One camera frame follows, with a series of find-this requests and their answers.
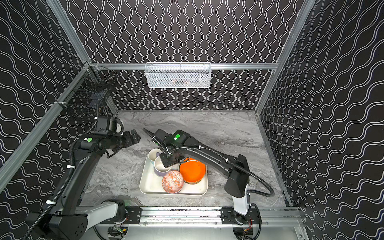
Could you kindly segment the red rimmed bowl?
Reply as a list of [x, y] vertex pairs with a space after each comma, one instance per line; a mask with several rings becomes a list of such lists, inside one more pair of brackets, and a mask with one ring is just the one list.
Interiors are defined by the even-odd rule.
[[179, 171], [170, 171], [162, 179], [162, 187], [168, 194], [180, 192], [184, 185], [183, 175]]

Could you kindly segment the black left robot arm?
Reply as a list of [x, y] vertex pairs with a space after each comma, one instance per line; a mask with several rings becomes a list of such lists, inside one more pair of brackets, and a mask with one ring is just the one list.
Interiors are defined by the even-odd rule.
[[96, 103], [95, 123], [70, 146], [70, 163], [53, 194], [40, 212], [26, 218], [29, 229], [23, 239], [33, 233], [47, 240], [79, 240], [86, 231], [106, 220], [124, 222], [126, 210], [121, 201], [111, 201], [84, 213], [77, 211], [81, 196], [103, 155], [136, 145], [141, 137], [136, 130], [125, 131], [117, 117], [101, 115], [105, 102]]

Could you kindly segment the light blue ceramic mug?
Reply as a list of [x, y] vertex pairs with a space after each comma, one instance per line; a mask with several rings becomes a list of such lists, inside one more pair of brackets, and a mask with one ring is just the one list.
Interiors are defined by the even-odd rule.
[[147, 160], [153, 165], [156, 158], [160, 156], [163, 151], [160, 149], [152, 149], [147, 155]]

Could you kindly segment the purple ceramic mug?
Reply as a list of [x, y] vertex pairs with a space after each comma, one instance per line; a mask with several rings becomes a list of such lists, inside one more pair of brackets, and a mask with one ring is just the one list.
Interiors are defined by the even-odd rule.
[[157, 157], [154, 161], [154, 172], [159, 177], [164, 177], [167, 173], [172, 170], [172, 167], [166, 168], [160, 157]]

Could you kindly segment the orange plate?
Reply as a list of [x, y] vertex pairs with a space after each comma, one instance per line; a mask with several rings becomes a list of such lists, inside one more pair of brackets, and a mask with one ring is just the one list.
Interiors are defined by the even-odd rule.
[[197, 184], [206, 174], [206, 165], [195, 160], [189, 159], [186, 163], [179, 166], [179, 172], [188, 184]]

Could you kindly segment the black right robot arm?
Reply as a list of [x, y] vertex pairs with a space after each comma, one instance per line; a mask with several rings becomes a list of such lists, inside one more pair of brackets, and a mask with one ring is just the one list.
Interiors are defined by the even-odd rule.
[[250, 171], [245, 156], [221, 153], [182, 130], [173, 134], [161, 129], [155, 133], [143, 130], [161, 149], [154, 161], [154, 171], [163, 178], [162, 187], [166, 193], [177, 194], [184, 184], [191, 184], [186, 170], [197, 176], [205, 175], [207, 167], [211, 167], [226, 178], [224, 189], [232, 196], [234, 205], [232, 208], [222, 208], [223, 224], [251, 225], [260, 219], [260, 213], [252, 206], [250, 195], [275, 196], [273, 188]]

